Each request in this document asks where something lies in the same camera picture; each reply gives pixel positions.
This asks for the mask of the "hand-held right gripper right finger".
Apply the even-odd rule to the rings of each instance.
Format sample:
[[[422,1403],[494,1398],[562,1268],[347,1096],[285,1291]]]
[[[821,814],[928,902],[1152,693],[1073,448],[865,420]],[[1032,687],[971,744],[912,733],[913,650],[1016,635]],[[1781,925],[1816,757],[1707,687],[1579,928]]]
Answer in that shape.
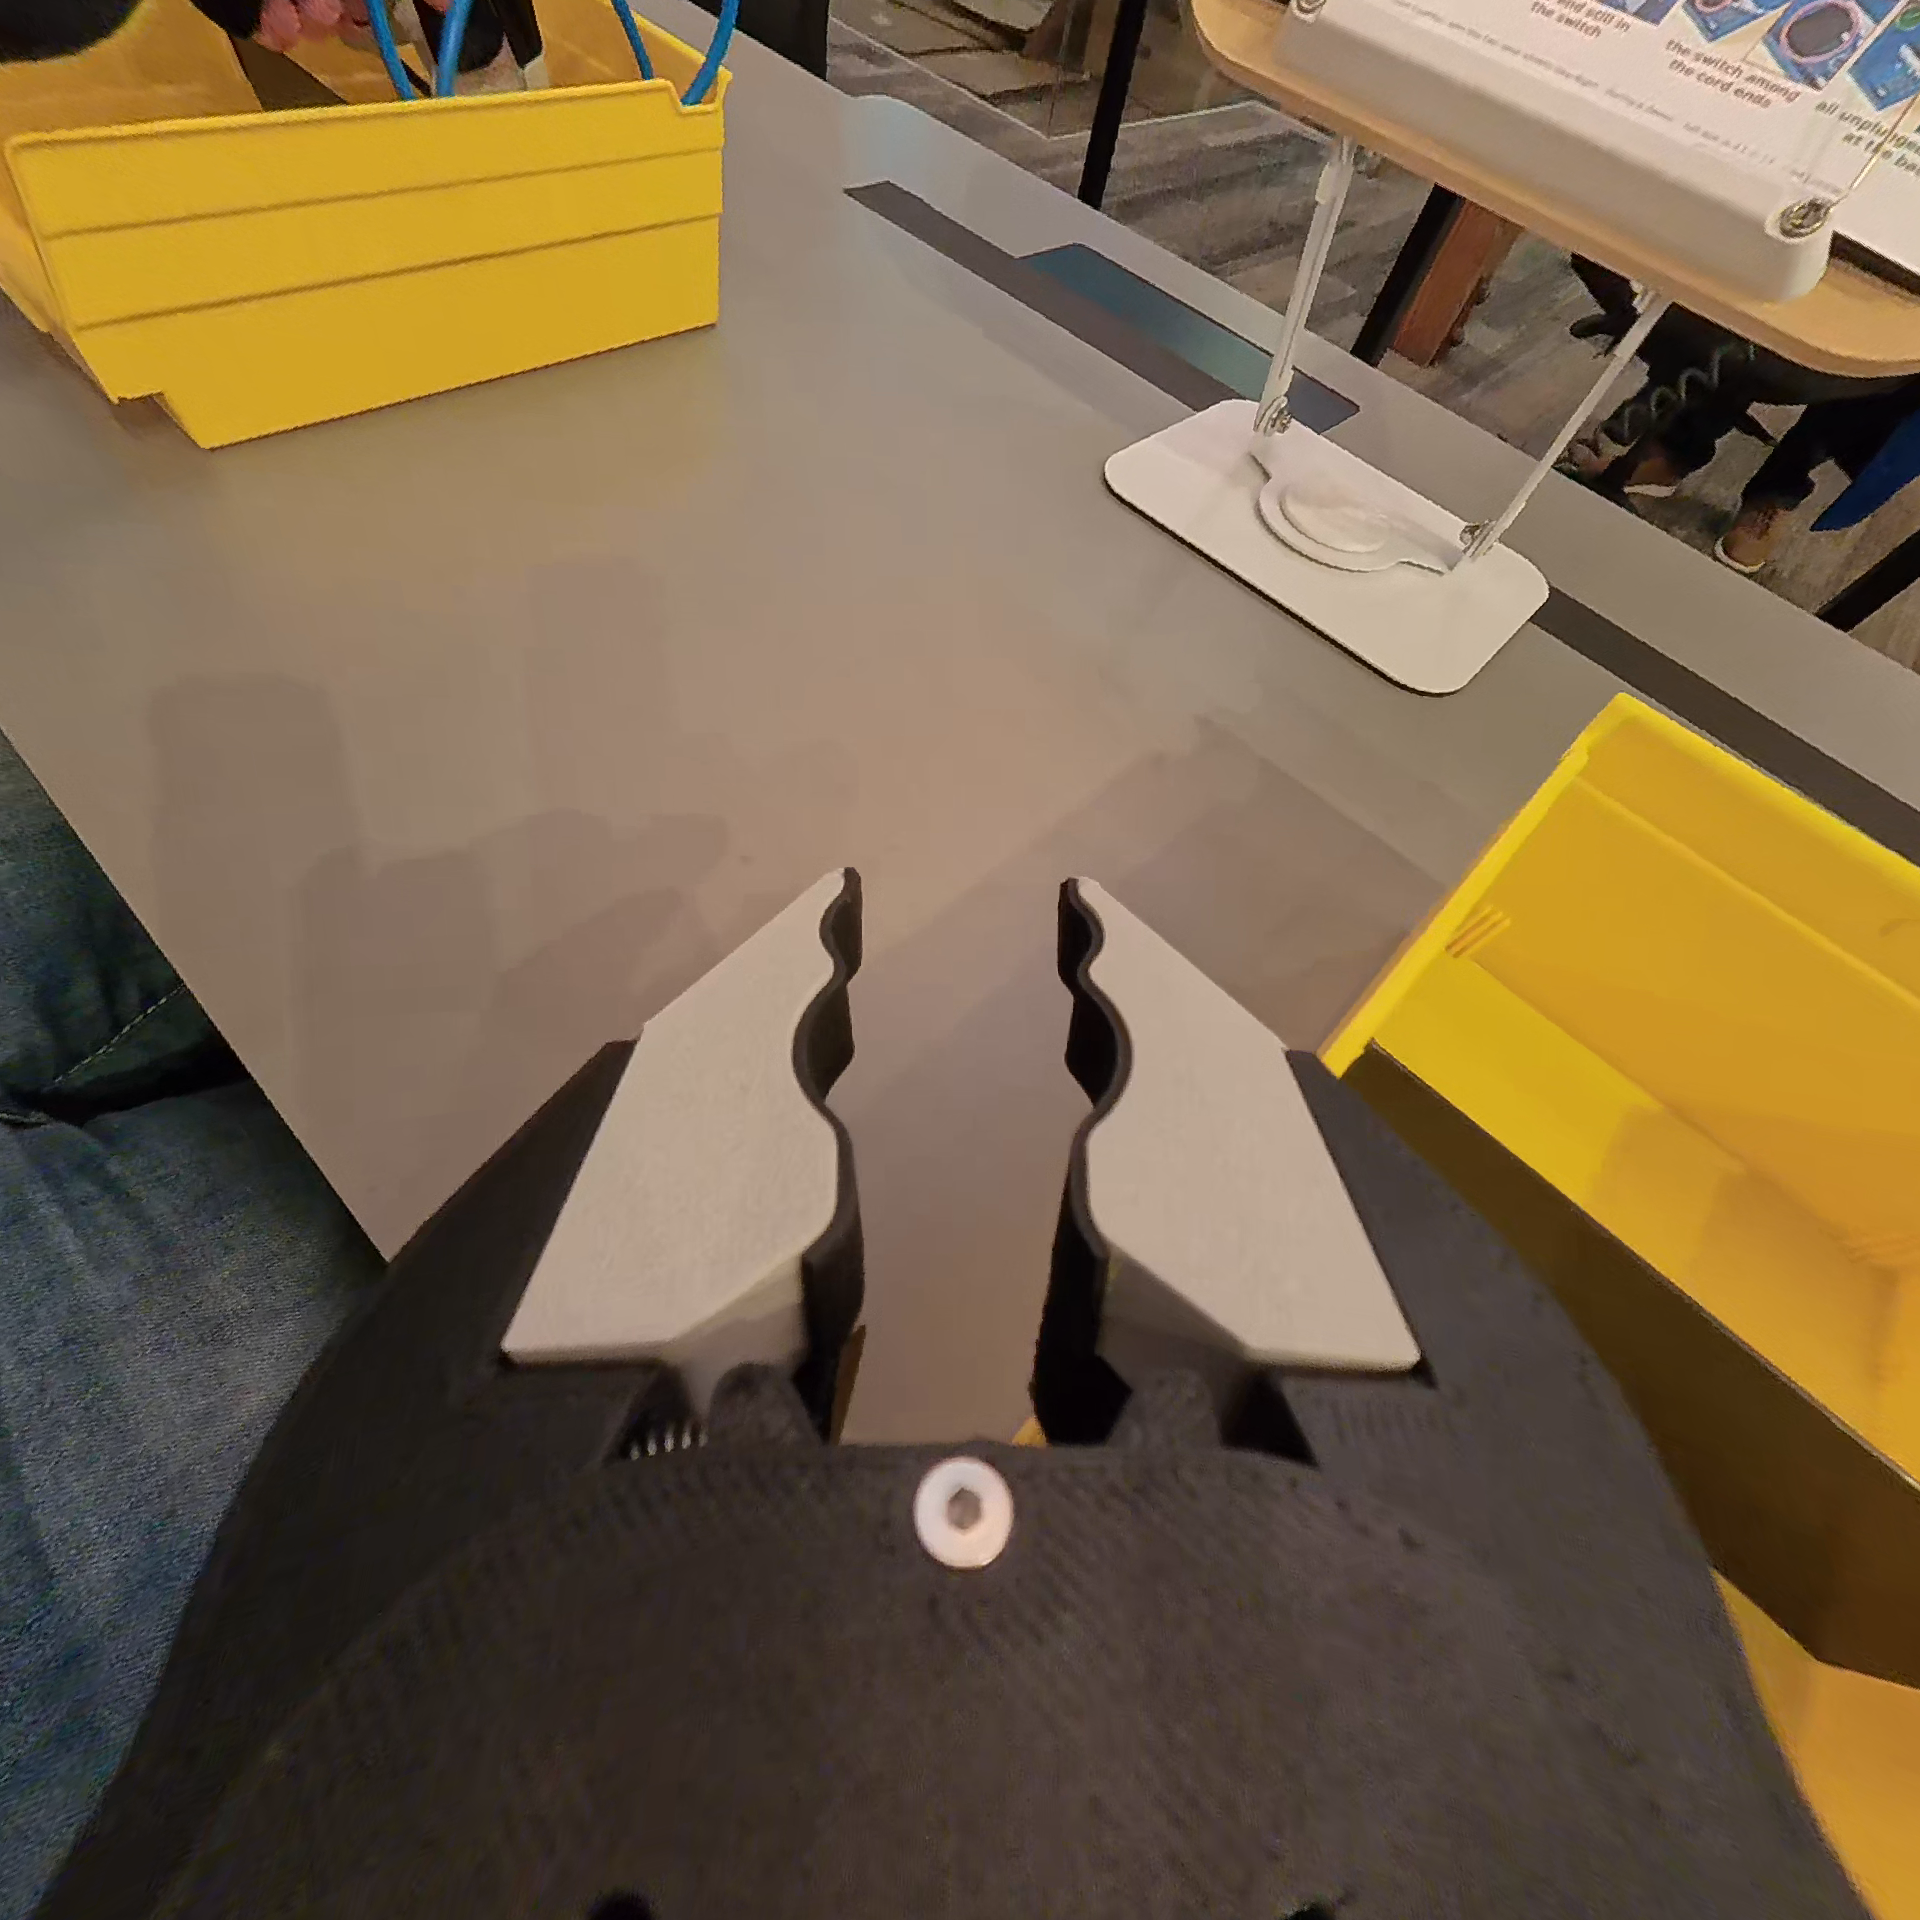
[[[1423,1356],[1287,1044],[1089,878],[1057,893],[1071,1134],[1030,1373],[1042,1442],[1106,1442],[1150,1379],[1261,1444],[1278,1373]]]

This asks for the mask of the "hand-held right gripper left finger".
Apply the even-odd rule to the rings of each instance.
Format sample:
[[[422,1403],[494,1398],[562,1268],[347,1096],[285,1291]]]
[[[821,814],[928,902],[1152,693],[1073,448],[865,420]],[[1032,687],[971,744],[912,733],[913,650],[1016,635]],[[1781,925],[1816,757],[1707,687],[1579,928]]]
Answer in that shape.
[[[504,1327],[518,1366],[651,1363],[705,1421],[741,1364],[834,1434],[864,1302],[848,1127],[861,883],[827,871],[651,1015]]]

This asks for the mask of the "yellow plastic bin with cables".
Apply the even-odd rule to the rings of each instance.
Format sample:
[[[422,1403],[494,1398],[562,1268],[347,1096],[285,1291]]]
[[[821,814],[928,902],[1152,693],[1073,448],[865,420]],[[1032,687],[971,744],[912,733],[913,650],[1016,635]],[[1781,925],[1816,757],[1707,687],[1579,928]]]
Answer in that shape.
[[[731,27],[535,16],[544,86],[442,98],[333,43],[272,109],[191,4],[7,64],[5,300],[203,448],[705,330]]]

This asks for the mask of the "person's left forearm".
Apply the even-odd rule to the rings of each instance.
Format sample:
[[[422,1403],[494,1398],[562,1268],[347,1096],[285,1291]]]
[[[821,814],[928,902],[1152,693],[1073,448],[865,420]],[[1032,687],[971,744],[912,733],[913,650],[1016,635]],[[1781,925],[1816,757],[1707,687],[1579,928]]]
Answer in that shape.
[[[2,3],[2,64],[75,58],[127,24],[139,3]],[[232,38],[255,38],[263,3],[191,3]]]

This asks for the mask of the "empty yellow plastic bin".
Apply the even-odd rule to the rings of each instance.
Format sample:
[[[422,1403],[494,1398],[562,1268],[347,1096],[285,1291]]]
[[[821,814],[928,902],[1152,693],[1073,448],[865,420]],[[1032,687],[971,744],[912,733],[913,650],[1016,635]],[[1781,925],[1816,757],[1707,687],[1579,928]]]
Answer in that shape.
[[[1914,1916],[1917,878],[1622,696],[1319,1051],[1544,1280]]]

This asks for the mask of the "person's jeans leg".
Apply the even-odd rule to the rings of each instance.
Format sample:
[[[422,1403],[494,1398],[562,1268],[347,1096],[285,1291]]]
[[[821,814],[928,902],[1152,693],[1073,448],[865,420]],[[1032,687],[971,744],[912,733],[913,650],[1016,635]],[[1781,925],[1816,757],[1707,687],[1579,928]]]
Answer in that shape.
[[[2,1916],[151,1706],[280,1405],[385,1274],[2,742]]]

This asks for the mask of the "white folding stand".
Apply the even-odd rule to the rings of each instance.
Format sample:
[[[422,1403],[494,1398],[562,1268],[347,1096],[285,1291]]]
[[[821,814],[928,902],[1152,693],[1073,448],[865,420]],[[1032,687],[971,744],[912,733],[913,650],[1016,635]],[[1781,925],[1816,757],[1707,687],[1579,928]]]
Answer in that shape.
[[[1120,448],[1102,476],[1122,504],[1382,678],[1447,696],[1544,608],[1544,576],[1504,543],[1504,532],[1658,325],[1667,298],[1643,294],[1586,398],[1502,509],[1463,520],[1291,407],[1297,349],[1354,165],[1354,140],[1330,140],[1259,398],[1215,403]]]

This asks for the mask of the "wooden table leg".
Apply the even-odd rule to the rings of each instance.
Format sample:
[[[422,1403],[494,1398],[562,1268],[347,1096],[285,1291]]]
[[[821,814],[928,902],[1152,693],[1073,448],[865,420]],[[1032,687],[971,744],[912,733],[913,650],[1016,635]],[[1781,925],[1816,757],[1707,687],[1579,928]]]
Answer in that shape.
[[[1456,191],[1427,188],[1381,287],[1382,349],[1417,367],[1442,360],[1461,344],[1522,234]]]

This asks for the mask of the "wooden board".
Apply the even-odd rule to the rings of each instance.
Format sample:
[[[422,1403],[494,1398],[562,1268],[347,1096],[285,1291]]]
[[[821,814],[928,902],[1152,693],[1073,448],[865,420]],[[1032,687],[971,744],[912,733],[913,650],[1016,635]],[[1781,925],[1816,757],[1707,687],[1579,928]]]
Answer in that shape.
[[[1382,86],[1312,72],[1309,27],[1293,4],[1193,3],[1189,14],[1207,59],[1226,79],[1560,251],[1803,367],[1845,376],[1917,371],[1912,292],[1849,262],[1827,266],[1826,242],[1814,242],[1803,274],[1819,274],[1792,300],[1765,300],[1752,272],[1735,261],[1759,247],[1758,223],[1709,237],[1698,194],[1686,190],[1667,206],[1663,180],[1648,165],[1576,135],[1562,107],[1505,109],[1430,64],[1400,64],[1400,78]]]

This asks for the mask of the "white instruction sign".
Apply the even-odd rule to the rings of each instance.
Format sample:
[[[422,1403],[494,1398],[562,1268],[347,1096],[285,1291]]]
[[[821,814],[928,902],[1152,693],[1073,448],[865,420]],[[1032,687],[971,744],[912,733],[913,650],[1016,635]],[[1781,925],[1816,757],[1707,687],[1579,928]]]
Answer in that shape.
[[[1914,286],[1914,4],[1291,4],[1278,59],[1744,298]]]

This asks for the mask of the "black pole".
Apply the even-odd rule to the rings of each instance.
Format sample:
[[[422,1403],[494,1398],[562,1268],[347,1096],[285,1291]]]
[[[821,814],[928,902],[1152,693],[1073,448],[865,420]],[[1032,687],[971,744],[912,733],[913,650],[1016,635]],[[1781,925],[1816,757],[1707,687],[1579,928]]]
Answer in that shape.
[[[1106,62],[1099,75],[1083,167],[1075,182],[1075,199],[1089,208],[1102,208],[1106,196],[1142,22],[1144,3],[1117,3],[1113,6]]]

